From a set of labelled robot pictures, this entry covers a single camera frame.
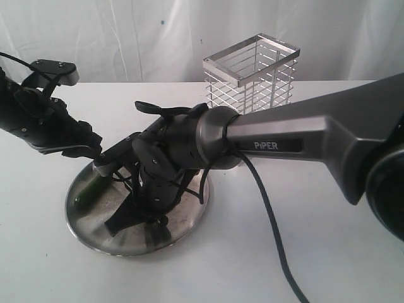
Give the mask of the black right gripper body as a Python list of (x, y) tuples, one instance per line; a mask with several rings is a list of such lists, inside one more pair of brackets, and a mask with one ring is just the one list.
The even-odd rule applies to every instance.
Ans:
[(174, 181), (149, 173), (140, 165), (140, 187), (136, 197), (137, 210), (149, 219), (159, 220), (170, 213), (181, 201), (189, 185), (189, 172), (183, 172)]

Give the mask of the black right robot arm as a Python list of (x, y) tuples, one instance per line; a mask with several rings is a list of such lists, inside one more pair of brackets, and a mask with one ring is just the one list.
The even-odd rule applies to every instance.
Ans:
[(365, 196), (383, 227), (403, 238), (402, 74), (249, 114), (206, 104), (135, 106), (157, 120), (131, 142), (133, 187), (106, 221), (110, 235), (164, 222), (198, 171), (261, 157), (325, 164), (350, 204)]

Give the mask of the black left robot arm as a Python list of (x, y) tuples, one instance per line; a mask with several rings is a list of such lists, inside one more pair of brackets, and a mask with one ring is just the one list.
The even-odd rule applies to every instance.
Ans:
[(66, 103), (52, 95), (57, 85), (77, 84), (76, 65), (45, 59), (32, 65), (34, 72), (22, 83), (1, 73), (1, 129), (43, 155), (98, 157), (102, 137), (89, 123), (71, 117)]

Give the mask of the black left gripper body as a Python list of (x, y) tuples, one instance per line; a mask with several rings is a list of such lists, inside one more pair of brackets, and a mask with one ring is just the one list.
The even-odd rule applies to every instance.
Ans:
[(60, 152), (65, 157), (85, 157), (86, 139), (93, 131), (86, 121), (77, 121), (60, 98), (51, 98), (46, 116), (21, 129), (20, 138), (41, 154)]

